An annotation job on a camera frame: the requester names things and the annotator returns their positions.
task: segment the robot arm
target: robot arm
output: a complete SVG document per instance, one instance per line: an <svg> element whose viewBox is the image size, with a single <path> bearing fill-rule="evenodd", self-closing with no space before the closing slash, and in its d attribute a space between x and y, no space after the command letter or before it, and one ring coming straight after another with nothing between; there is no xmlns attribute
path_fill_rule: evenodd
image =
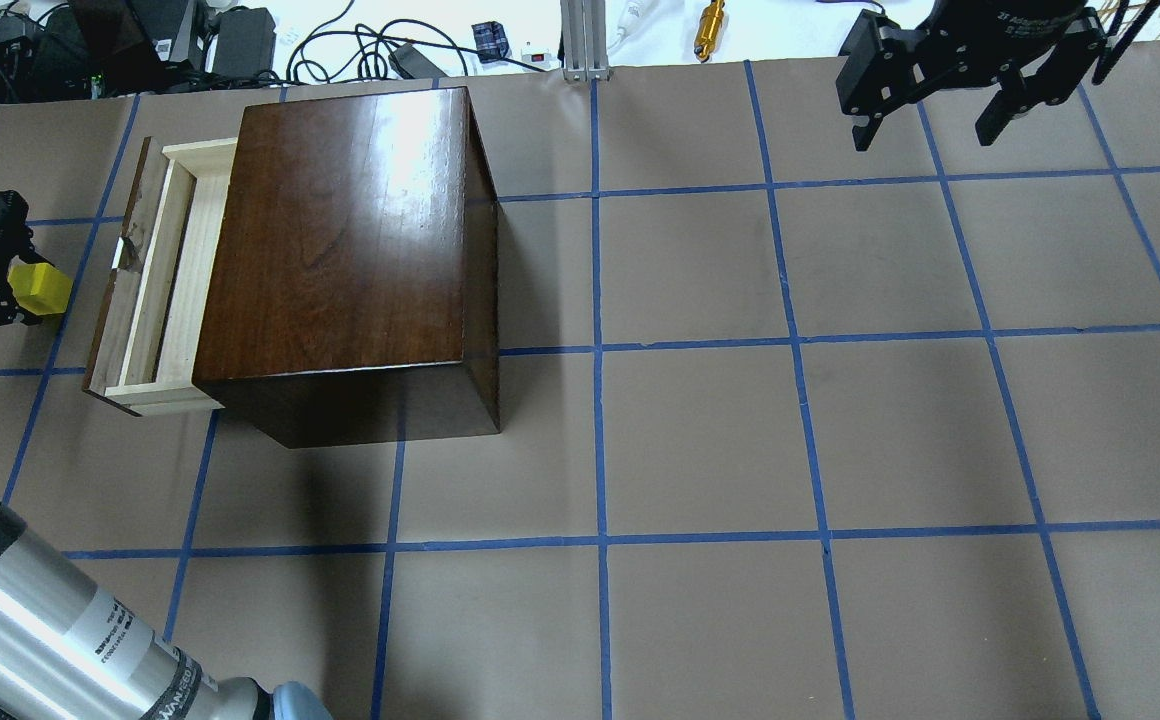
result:
<svg viewBox="0 0 1160 720"><path fill-rule="evenodd" d="M976 123L981 145L992 145L1008 124L1045 102L1073 95L1092 65L1104 81L1143 23L1160 5L1150 0L1115 46L1121 9L1110 32L1083 0L937 0L915 29L863 10L842 44L848 56L838 77L843 114L851 115L855 150L869 150L883 118L936 90L999 86ZM1046 56L1037 72L1024 67Z"/></svg>

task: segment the brown wooden box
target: brown wooden box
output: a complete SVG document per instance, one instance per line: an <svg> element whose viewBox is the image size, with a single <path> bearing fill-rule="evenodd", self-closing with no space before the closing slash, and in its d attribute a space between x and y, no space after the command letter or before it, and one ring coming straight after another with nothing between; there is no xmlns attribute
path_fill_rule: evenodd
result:
<svg viewBox="0 0 1160 720"><path fill-rule="evenodd" d="M196 151L220 154L205 145ZM110 387L128 374L96 372L115 346L106 327L135 337L140 323L122 320L167 313L195 269L208 284L205 266L193 385L181 388L197 393L191 407L219 402L289 448L389 441L403 429L408 439L496 432L496 194L464 88L253 106L229 151L213 260L195 259L187 231L168 301L122 305L117 322L114 300L106 305L90 392L110 401L131 392ZM140 214L135 195L152 184L137 177L129 214ZM184 212L165 197L171 186L168 174L159 218ZM110 297L123 291L113 283ZM164 381L152 355L152 377L135 378L146 387ZM183 401L138 398L126 408L140 414Z"/></svg>

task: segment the metal bracket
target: metal bracket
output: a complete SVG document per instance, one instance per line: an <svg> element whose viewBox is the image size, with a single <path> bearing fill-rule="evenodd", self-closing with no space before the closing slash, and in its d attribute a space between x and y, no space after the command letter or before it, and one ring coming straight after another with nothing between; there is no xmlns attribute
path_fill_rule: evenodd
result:
<svg viewBox="0 0 1160 720"><path fill-rule="evenodd" d="M561 0L561 77L586 82L611 77L607 64L607 0Z"/></svg>

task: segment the white plug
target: white plug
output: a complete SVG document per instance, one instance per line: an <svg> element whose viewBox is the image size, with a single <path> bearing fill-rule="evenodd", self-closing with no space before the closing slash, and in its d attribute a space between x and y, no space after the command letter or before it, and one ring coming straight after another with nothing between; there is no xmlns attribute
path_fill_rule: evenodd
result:
<svg viewBox="0 0 1160 720"><path fill-rule="evenodd" d="M629 0L625 3L625 12L621 13L616 23L616 41L607 45L608 53L632 35L635 29L638 29L638 24L643 22L643 15L647 14L654 3L657 0Z"/></svg>

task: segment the box top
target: box top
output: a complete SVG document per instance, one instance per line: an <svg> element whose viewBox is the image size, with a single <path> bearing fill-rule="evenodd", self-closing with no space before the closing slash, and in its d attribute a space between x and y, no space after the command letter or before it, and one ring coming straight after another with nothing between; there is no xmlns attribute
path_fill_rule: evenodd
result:
<svg viewBox="0 0 1160 720"><path fill-rule="evenodd" d="M242 116L193 380L459 361L464 88Z"/></svg>

